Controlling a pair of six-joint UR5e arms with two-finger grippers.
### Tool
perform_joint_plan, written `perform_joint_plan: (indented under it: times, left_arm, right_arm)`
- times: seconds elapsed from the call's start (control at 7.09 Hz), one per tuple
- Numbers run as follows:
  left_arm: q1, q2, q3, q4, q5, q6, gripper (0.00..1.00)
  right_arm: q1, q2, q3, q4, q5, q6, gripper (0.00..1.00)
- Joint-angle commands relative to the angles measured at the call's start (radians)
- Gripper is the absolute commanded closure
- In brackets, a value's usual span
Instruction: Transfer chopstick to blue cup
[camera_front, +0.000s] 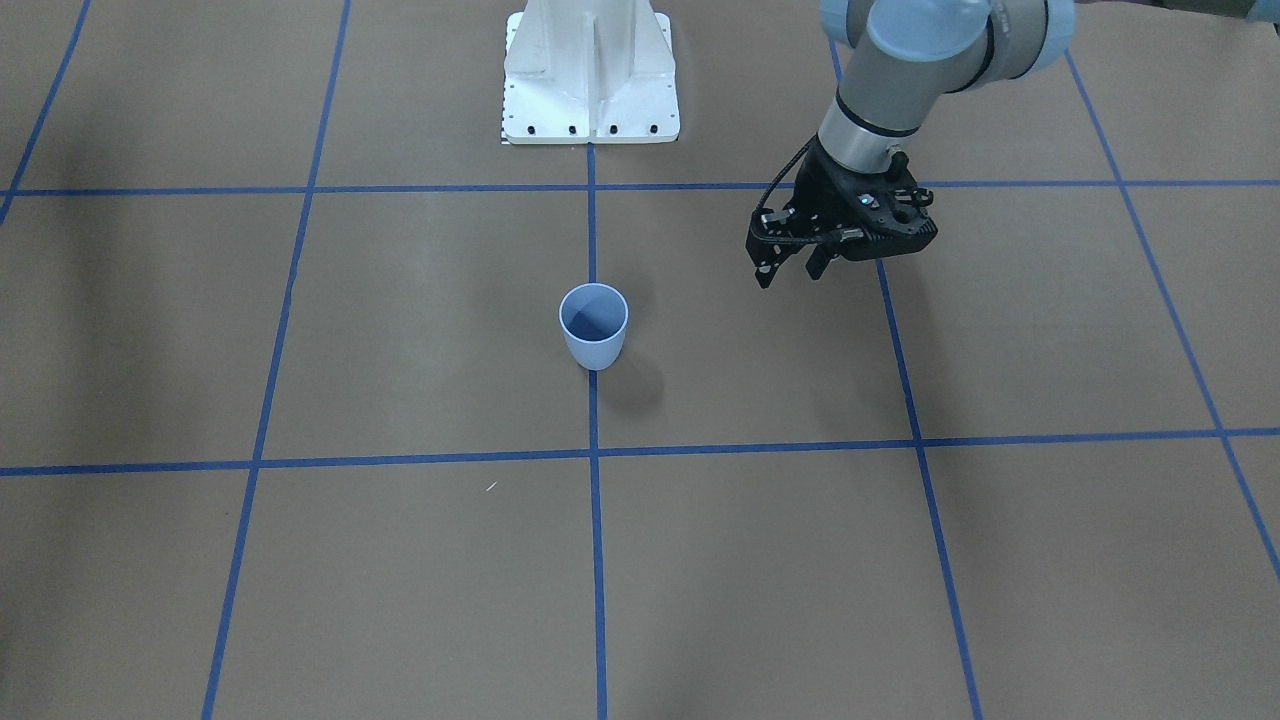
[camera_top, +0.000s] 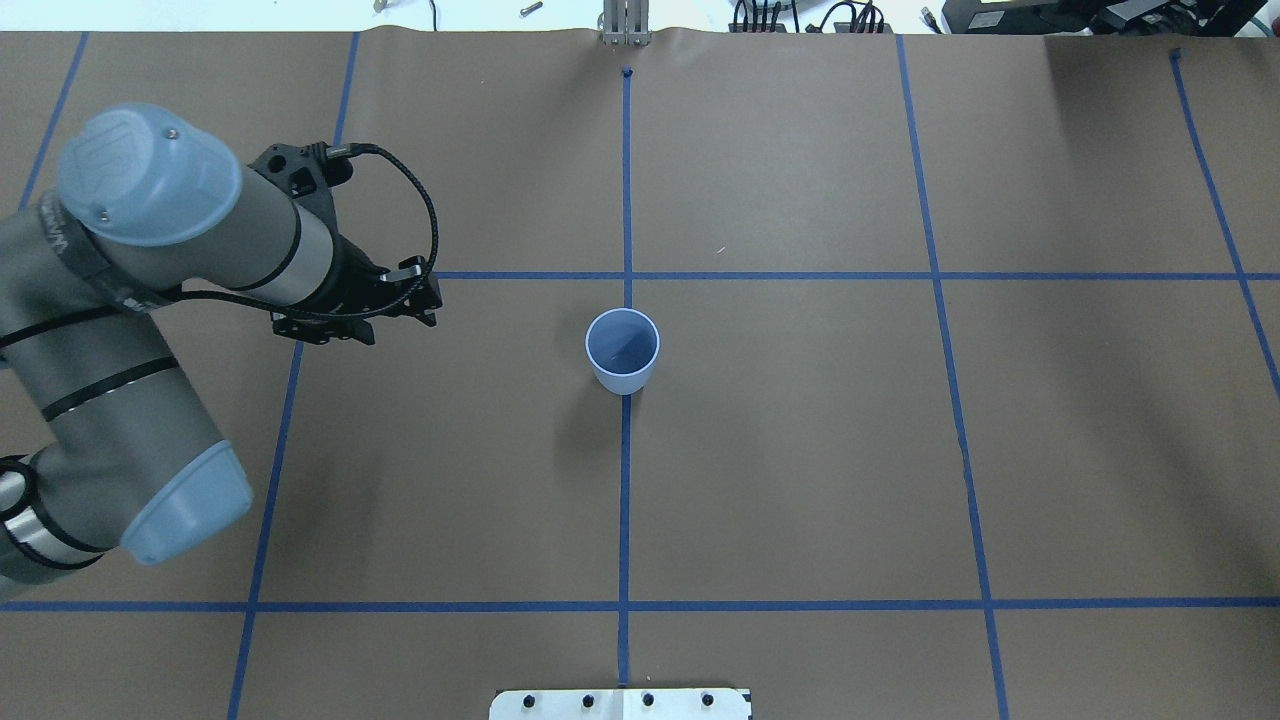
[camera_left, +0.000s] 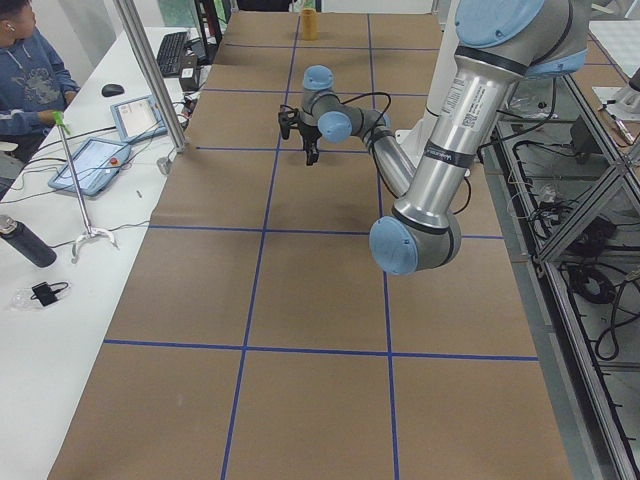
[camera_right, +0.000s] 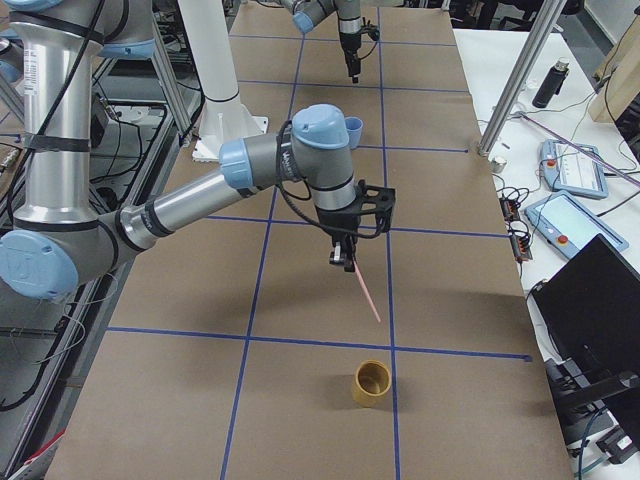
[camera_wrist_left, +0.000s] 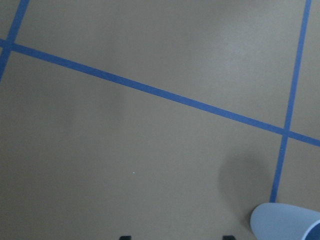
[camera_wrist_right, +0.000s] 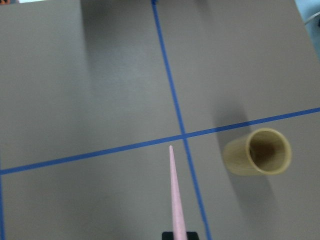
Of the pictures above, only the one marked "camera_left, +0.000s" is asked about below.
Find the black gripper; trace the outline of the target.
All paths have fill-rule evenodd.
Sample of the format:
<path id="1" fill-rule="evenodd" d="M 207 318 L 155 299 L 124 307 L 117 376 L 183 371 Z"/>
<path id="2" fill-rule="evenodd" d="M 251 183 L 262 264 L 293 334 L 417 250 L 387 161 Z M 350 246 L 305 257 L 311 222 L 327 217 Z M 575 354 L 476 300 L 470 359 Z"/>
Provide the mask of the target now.
<path id="1" fill-rule="evenodd" d="M 303 149 L 306 153 L 306 165 L 312 166 L 319 158 L 317 142 L 321 138 L 321 132 L 315 125 L 308 125 L 304 122 L 298 124 L 298 130 L 302 137 Z"/>

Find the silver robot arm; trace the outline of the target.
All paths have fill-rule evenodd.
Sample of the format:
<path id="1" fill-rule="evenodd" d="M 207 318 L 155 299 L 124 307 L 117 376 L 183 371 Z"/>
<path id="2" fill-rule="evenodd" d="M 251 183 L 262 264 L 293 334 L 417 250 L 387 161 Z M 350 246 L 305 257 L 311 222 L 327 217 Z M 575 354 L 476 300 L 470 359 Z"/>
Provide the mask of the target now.
<path id="1" fill-rule="evenodd" d="M 451 202 L 487 138 L 509 89 L 525 78 L 558 77 L 586 60 L 588 1 L 461 1 L 454 15 L 457 71 L 417 163 L 384 115 L 350 107 L 332 87 L 332 71 L 306 69 L 298 117 L 332 143 L 362 140 L 396 200 L 369 233 L 378 266 L 394 275 L 438 268 L 461 245 Z"/>

